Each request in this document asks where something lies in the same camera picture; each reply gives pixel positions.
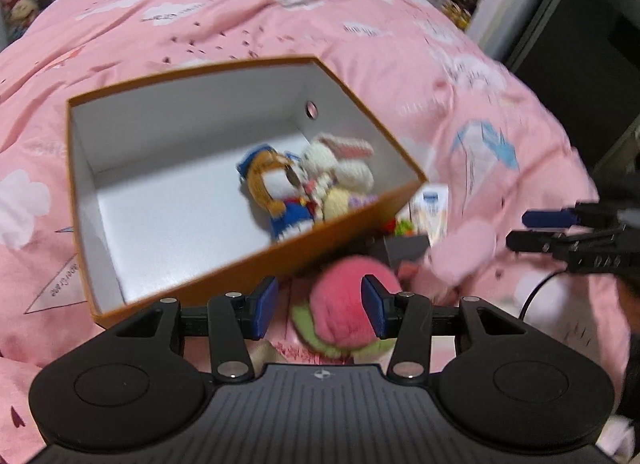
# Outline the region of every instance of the black cable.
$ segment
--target black cable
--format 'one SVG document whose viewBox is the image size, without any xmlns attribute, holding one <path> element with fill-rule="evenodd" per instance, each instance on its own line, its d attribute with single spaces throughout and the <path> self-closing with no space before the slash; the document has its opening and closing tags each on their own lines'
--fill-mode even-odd
<svg viewBox="0 0 640 464">
<path fill-rule="evenodd" d="M 546 282 L 551 280 L 553 277 L 561 275 L 562 273 L 565 273 L 565 272 L 566 272 L 566 269 L 558 269 L 557 271 L 552 272 L 551 274 L 547 275 L 544 279 L 542 279 L 542 281 L 536 286 L 536 288 L 533 291 L 531 291 L 531 294 L 529 295 L 524 305 L 522 306 L 522 310 L 518 315 L 519 320 L 521 321 L 524 320 L 524 315 L 527 314 L 527 309 L 529 308 L 529 305 L 531 305 L 531 302 L 536 297 L 539 290 L 545 287 Z"/>
</svg>

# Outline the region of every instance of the pink bedding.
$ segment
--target pink bedding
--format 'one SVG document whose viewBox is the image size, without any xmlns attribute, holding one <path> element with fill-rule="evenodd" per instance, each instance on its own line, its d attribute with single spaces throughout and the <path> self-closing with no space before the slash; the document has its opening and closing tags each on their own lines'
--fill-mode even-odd
<svg viewBox="0 0 640 464">
<path fill-rule="evenodd" d="M 284 54 L 319 56 L 449 184 L 449 230 L 460 234 L 414 268 L 418 292 L 517 307 L 554 269 L 516 259 L 504 236 L 527 208 L 593 199 L 594 188 L 535 96 L 425 0 L 57 0 L 0 54 L 0 463 L 43 444 L 27 400 L 37 371 L 99 332 L 69 232 L 66 99 L 151 72 Z M 443 263 L 446 253 L 457 260 Z M 628 328 L 613 281 L 561 277 L 536 301 L 529 321 L 599 361 L 619 392 Z M 283 303 L 270 341 L 308 359 Z M 190 347 L 193 360 L 202 348 Z"/>
</svg>

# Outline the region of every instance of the metal screw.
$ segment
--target metal screw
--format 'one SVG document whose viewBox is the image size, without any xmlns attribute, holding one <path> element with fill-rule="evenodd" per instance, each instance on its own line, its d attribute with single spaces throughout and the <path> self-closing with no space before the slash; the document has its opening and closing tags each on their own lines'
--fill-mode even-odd
<svg viewBox="0 0 640 464">
<path fill-rule="evenodd" d="M 241 361 L 225 361 L 218 365 L 218 374 L 225 378 L 239 378 L 249 371 L 249 367 Z"/>
<path fill-rule="evenodd" d="M 401 378 L 414 379 L 424 373 L 424 367 L 415 361 L 402 361 L 394 365 L 394 374 Z"/>
</svg>

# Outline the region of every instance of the bunny ear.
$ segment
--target bunny ear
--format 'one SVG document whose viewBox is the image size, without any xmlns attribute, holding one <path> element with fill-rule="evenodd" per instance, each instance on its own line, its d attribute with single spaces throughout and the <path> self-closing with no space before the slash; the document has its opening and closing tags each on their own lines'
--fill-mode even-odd
<svg viewBox="0 0 640 464">
<path fill-rule="evenodd" d="M 373 156 L 373 147 L 364 139 L 319 134 L 316 140 L 329 147 L 338 159 L 369 159 Z"/>
</svg>

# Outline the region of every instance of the open cardboard box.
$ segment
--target open cardboard box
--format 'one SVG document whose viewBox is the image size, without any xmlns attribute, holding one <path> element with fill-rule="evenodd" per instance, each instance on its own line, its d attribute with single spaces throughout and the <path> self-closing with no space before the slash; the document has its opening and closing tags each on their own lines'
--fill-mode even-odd
<svg viewBox="0 0 640 464">
<path fill-rule="evenodd" d="M 319 133 L 371 143 L 379 199 L 273 244 L 236 164 L 261 143 L 300 153 Z M 82 94 L 68 102 L 68 145 L 82 279 L 103 327 L 162 297 L 203 305 L 292 276 L 389 221 L 426 180 L 312 57 L 180 69 Z"/>
</svg>

